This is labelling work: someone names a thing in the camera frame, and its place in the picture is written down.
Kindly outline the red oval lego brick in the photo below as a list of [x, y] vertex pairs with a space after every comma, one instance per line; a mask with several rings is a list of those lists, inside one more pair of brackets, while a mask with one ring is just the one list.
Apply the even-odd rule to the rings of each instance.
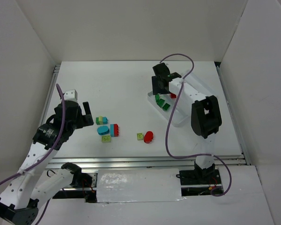
[[152, 131], [148, 131], [143, 138], [144, 143], [151, 143], [154, 138], [154, 133]]

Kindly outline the red 2x4 lego brick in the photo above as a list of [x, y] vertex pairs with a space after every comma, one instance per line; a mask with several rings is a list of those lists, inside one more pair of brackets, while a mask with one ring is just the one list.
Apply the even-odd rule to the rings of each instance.
[[118, 126], [118, 124], [113, 124], [113, 130], [114, 130], [114, 136], [118, 137], [119, 136], [119, 126]]

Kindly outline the cyan oval lego brick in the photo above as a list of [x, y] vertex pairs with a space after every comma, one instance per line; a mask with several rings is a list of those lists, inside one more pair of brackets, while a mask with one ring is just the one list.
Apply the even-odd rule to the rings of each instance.
[[99, 135], [106, 135], [106, 134], [109, 133], [109, 131], [110, 131], [110, 130], [109, 130], [109, 127], [106, 126], [106, 125], [100, 126], [100, 127], [97, 128], [97, 133], [98, 133]]

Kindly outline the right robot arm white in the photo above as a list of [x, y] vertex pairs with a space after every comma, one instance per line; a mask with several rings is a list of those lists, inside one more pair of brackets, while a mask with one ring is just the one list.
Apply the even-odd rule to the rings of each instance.
[[161, 62], [153, 67], [152, 76], [153, 95], [174, 94], [176, 101], [170, 113], [165, 135], [165, 148], [169, 156], [174, 159], [187, 159], [191, 156], [174, 156], [170, 153], [168, 138], [171, 121], [176, 107], [183, 108], [190, 115], [193, 132], [201, 138], [201, 152], [195, 154], [193, 178], [205, 180], [214, 176], [214, 141], [215, 134], [222, 125], [222, 117], [218, 99], [214, 95], [201, 92], [192, 84], [185, 81], [186, 76], [177, 72], [170, 72], [168, 66]]

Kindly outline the green sloped lego brick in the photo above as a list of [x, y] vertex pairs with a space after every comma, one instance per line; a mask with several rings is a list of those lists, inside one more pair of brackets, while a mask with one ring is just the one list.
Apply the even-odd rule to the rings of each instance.
[[157, 94], [157, 95], [155, 95], [155, 101], [156, 101], [156, 103], [158, 103], [159, 101], [160, 101], [160, 95], [159, 94]]

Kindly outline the cyan 2x4 lego plate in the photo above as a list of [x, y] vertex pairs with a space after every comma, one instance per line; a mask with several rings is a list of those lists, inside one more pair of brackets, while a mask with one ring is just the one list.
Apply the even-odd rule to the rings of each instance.
[[114, 137], [114, 125], [113, 124], [110, 124], [110, 135], [111, 137]]

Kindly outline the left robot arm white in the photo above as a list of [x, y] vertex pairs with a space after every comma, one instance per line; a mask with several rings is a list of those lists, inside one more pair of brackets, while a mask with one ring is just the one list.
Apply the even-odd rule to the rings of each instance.
[[92, 176], [67, 162], [41, 185], [37, 182], [50, 160], [75, 130], [94, 124], [88, 102], [83, 106], [72, 100], [61, 102], [55, 113], [36, 131], [30, 151], [16, 175], [0, 194], [0, 218], [13, 225], [32, 224], [39, 209], [61, 189], [91, 187]]

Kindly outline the lime square lego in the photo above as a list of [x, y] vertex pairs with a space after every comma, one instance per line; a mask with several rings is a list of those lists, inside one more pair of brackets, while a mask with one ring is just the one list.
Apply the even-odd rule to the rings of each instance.
[[138, 141], [143, 140], [143, 138], [144, 138], [143, 133], [137, 133], [137, 140], [138, 140]]

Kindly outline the green 2x4 lego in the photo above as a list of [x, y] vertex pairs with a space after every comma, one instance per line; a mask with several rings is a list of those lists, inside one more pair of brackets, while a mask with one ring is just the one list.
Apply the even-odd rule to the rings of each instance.
[[165, 104], [163, 105], [163, 107], [162, 107], [162, 109], [163, 109], [164, 111], [168, 111], [169, 108], [170, 108], [170, 104], [168, 104], [168, 103], [165, 103]]

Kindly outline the red curved lego brick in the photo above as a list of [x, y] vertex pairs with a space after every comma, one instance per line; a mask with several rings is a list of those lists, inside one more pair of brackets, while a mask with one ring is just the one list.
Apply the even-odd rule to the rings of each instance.
[[171, 93], [170, 98], [175, 99], [175, 98], [177, 98], [177, 96], [175, 94]]

